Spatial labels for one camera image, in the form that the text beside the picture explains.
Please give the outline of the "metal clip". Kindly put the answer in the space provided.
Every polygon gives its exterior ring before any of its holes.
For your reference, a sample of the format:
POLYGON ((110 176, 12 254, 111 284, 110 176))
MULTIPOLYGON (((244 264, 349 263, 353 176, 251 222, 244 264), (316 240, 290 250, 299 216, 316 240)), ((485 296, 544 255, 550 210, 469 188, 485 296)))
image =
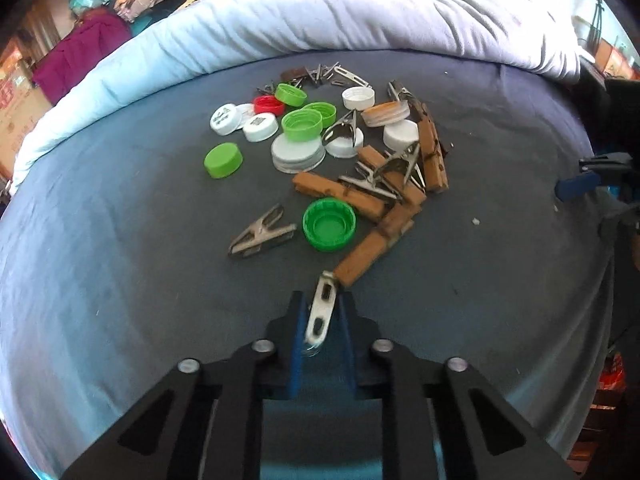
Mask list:
POLYGON ((315 356, 321 350, 329 333, 331 318, 337 297, 334 275, 323 271, 318 279, 314 298, 309 308, 304 338, 304 355, 315 356))

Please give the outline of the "wooden clothespin right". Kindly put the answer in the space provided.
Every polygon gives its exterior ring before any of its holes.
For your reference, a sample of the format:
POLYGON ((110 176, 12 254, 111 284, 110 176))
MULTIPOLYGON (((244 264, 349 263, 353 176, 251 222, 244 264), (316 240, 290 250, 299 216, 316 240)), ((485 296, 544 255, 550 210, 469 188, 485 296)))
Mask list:
POLYGON ((422 169, 427 192, 441 193, 449 188, 444 154, 429 114, 420 113, 418 122, 422 169))

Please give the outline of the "light blue quilt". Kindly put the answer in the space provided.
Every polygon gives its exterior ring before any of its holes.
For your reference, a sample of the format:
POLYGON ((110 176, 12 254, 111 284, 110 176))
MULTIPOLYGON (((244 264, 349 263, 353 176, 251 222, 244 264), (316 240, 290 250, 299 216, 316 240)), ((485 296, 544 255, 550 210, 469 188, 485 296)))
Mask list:
POLYGON ((157 91, 323 50, 439 53, 568 82, 580 74, 559 0, 200 0, 125 42, 44 114, 16 155, 12 183, 70 136, 157 91))

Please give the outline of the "dark blue bed sheet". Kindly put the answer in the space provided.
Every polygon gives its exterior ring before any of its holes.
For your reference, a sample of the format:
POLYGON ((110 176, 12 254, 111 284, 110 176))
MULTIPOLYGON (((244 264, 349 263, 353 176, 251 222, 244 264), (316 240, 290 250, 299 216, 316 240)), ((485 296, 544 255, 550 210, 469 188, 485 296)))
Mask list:
POLYGON ((184 358, 259 337, 292 292, 341 260, 303 235, 232 259, 272 206, 308 206, 268 143, 214 180, 203 160, 218 106, 290 68, 340 63, 432 112, 449 188, 356 281, 358 311, 422 358, 462 356, 560 454, 587 416, 611 326, 601 200, 555 183, 591 153, 565 90, 513 67, 400 51, 310 52, 158 92, 44 156, 1 220, 1 416, 29 466, 58 477, 184 358))

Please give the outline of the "wooden clothespin lower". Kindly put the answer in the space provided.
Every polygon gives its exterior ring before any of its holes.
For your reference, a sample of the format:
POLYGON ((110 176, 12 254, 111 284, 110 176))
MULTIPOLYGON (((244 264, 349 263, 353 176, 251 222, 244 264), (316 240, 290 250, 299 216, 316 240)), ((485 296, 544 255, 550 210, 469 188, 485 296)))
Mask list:
POLYGON ((412 219, 404 224, 381 222, 337 265, 334 278, 343 287, 352 286, 413 226, 412 219))

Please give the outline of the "silver metal clothespin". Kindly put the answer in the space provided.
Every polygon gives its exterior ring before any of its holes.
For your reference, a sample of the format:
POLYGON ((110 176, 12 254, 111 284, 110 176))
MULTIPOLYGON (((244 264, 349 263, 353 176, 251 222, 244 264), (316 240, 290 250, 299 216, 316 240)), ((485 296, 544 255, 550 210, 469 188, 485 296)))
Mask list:
POLYGON ((297 232, 295 223, 277 226, 283 214, 284 207, 282 205, 273 206, 232 240, 228 248, 228 255, 247 258, 264 252, 271 246, 292 240, 297 232))

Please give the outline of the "orange white jar lid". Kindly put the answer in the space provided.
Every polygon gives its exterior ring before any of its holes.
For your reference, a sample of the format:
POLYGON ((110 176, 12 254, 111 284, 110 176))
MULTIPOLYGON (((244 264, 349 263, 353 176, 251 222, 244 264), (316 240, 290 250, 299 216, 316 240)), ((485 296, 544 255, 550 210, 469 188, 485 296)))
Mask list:
POLYGON ((384 127, 408 118, 410 106, 407 101, 382 103, 363 110, 361 116, 369 128, 384 127))

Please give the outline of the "dark green open cap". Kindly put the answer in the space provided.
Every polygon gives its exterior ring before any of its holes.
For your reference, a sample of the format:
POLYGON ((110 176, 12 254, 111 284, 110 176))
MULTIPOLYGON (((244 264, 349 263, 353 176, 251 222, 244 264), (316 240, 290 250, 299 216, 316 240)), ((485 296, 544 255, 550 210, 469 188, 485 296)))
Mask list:
POLYGON ((305 238, 318 252, 337 252, 354 238, 357 217, 348 203, 320 198, 305 210, 302 219, 305 238))

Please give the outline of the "white cap upper right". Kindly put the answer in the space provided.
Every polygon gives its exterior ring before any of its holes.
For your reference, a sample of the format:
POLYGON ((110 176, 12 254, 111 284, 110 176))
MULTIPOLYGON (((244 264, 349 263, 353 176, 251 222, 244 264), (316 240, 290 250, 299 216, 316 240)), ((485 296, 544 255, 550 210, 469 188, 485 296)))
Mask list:
POLYGON ((367 110, 375 106, 375 91, 369 87, 350 87, 342 92, 346 110, 367 110))

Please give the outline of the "light green closed cap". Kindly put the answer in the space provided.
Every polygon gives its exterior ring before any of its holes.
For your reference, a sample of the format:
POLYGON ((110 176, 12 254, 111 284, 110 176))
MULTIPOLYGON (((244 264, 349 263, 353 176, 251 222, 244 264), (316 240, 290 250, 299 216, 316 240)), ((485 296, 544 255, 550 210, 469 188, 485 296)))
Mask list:
POLYGON ((238 170, 244 158, 240 148, 232 142, 224 142, 212 148, 204 158, 204 168, 209 177, 223 179, 238 170))

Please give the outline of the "large white jar lid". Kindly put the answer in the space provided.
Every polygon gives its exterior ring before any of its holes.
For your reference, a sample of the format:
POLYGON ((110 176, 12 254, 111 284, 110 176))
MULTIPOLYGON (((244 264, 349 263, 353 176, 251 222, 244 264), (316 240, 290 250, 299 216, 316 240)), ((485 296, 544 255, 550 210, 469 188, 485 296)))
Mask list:
POLYGON ((282 133, 271 144, 273 166, 284 174, 298 174, 313 170, 323 162, 325 157, 326 150, 319 138, 294 142, 282 133))

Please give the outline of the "green open cap centre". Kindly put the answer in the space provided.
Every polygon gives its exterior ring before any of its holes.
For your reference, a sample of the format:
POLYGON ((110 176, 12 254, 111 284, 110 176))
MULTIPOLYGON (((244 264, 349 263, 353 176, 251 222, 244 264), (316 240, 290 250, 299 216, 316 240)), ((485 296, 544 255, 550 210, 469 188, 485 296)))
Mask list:
POLYGON ((317 139, 322 131, 322 115, 318 110, 301 108, 292 110, 281 120, 283 133, 292 142, 317 139))

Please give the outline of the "white printed cap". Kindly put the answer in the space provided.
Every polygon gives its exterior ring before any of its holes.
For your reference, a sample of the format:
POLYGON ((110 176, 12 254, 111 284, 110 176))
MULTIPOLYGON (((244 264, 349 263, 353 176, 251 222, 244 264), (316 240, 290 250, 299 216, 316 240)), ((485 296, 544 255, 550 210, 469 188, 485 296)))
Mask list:
POLYGON ((209 119, 209 127, 218 136, 228 136, 241 128, 243 114, 234 104, 228 103, 217 108, 209 119))

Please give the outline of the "red bottle cap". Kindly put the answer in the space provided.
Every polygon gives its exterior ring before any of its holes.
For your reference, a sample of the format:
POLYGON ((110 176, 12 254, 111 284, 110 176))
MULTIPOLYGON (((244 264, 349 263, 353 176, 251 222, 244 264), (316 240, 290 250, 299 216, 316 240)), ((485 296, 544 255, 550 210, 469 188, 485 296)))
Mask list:
POLYGON ((285 113, 286 105, 275 96, 258 96, 253 100, 254 113, 269 113, 274 116, 282 116, 285 113))

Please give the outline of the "magenta garment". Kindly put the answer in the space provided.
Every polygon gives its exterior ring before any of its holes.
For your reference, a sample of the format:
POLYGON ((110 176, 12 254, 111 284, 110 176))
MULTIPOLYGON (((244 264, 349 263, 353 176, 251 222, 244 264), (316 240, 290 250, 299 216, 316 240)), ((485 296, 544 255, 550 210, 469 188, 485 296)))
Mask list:
POLYGON ((104 6, 88 10, 42 60, 32 81, 51 105, 77 86, 100 61, 132 38, 130 26, 104 6))

